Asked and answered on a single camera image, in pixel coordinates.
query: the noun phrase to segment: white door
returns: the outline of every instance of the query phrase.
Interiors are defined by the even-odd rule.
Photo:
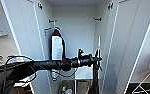
[[[139,0],[126,0],[117,3],[110,54],[103,86],[103,93],[105,94],[115,94],[116,92],[119,71],[137,14],[138,5]]]

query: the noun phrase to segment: cabinet door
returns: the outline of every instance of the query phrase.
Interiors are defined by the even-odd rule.
[[[105,94],[115,94],[116,92],[117,79],[137,14],[139,0],[127,0],[115,4],[117,5],[117,10],[103,86]]]
[[[44,56],[46,60],[49,60],[50,57],[50,43],[51,43],[51,35],[53,30],[46,30],[48,28],[52,28],[52,24],[49,23],[49,20],[53,20],[52,6],[49,5],[44,0],[35,0],[35,14],[36,19],[39,24],[39,33],[41,36],[42,47],[44,51]]]

